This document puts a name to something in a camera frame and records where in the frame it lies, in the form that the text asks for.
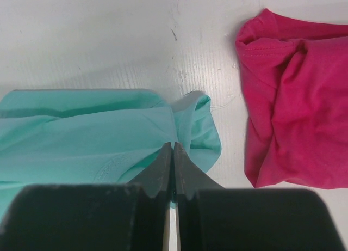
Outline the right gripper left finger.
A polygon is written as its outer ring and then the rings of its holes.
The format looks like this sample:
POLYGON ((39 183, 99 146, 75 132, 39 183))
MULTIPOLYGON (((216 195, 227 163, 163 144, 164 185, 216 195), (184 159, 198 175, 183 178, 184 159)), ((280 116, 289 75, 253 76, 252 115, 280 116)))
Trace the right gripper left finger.
POLYGON ((168 250, 172 147, 126 184, 30 185, 1 222, 1 250, 168 250))

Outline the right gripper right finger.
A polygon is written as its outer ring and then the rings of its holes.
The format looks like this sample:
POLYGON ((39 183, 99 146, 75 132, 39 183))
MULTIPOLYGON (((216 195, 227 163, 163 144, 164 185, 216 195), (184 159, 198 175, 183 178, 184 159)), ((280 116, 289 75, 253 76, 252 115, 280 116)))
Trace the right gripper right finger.
POLYGON ((175 144, 179 250, 344 250, 321 198, 307 189, 231 189, 175 144))

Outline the teal t shirt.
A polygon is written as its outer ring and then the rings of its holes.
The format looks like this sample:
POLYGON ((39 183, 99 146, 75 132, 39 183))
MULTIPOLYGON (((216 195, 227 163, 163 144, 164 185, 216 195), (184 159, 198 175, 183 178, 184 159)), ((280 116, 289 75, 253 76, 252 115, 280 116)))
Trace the teal t shirt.
POLYGON ((221 154, 210 97, 146 89, 15 90, 1 100, 1 213, 26 185, 124 183, 165 143, 204 172, 221 154))

